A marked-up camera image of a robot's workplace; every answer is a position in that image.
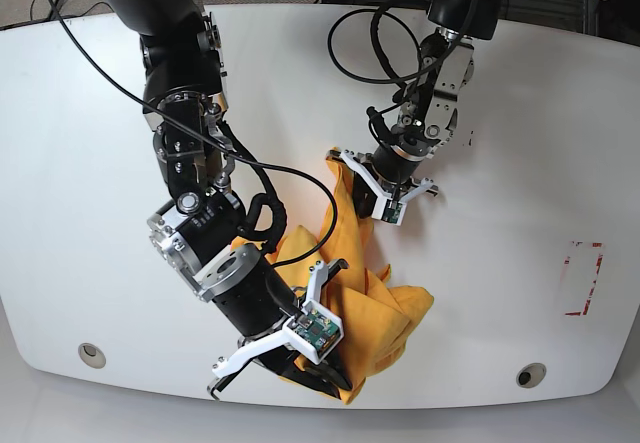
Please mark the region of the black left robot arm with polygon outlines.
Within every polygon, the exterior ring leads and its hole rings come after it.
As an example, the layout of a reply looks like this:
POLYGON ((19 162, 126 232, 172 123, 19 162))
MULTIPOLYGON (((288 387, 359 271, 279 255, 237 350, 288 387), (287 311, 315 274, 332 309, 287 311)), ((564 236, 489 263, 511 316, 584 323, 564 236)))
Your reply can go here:
POLYGON ((388 126, 384 111, 369 107, 368 128, 377 142, 373 153, 350 150, 332 152, 353 173, 352 199, 360 218, 399 225, 408 204, 416 197, 436 195, 429 178, 417 179, 423 161, 448 144, 458 120, 461 89, 474 72, 473 42, 490 40, 496 30, 502 0, 389 0, 373 10, 369 36, 374 54, 385 73, 381 84, 392 84, 392 108, 397 121, 388 126), (436 28, 414 44, 418 69, 399 75, 383 50, 379 29, 393 7, 413 5, 424 9, 436 28))

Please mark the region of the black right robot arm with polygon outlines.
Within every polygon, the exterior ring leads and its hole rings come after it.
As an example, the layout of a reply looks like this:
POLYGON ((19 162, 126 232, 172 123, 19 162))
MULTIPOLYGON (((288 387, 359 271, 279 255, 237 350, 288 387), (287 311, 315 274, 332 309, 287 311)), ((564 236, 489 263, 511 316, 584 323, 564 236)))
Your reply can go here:
POLYGON ((154 134, 170 201, 149 219, 151 242, 202 301, 239 331, 238 350, 215 365, 217 395, 250 363, 336 398, 351 388, 337 345, 338 317, 320 304, 345 262, 314 260, 303 296, 268 256, 287 226, 265 164, 225 122, 218 28, 195 0, 107 0, 140 38, 140 104, 154 134))

